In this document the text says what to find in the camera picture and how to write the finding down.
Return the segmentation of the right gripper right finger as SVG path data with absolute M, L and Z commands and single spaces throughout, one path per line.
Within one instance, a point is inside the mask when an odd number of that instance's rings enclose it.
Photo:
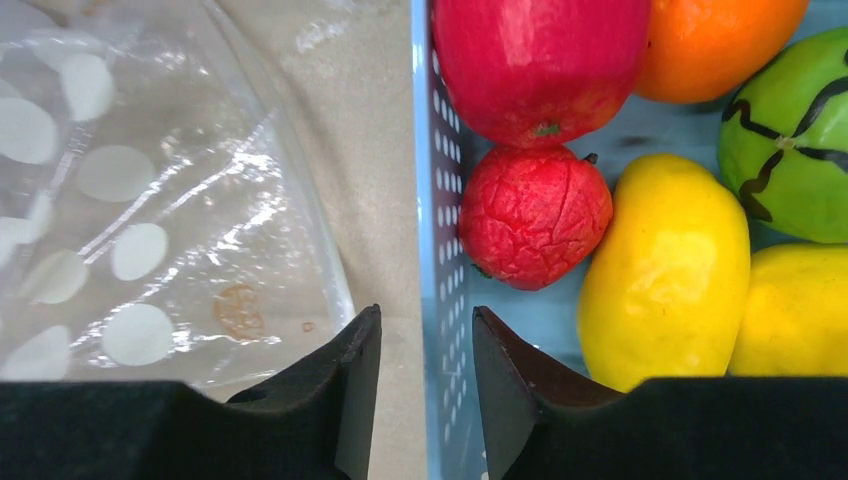
M 660 378 L 622 394 L 473 313 L 493 479 L 843 479 L 843 378 Z

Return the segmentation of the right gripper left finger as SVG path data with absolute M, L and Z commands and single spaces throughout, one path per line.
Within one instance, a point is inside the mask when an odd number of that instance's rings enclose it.
M 176 381 L 1 387 L 5 479 L 364 479 L 381 310 L 218 402 Z

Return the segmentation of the clear dotted zip bag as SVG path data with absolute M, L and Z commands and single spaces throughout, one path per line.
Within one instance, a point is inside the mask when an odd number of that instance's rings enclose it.
M 216 1 L 1 5 L 1 378 L 257 382 L 354 307 L 307 161 Z

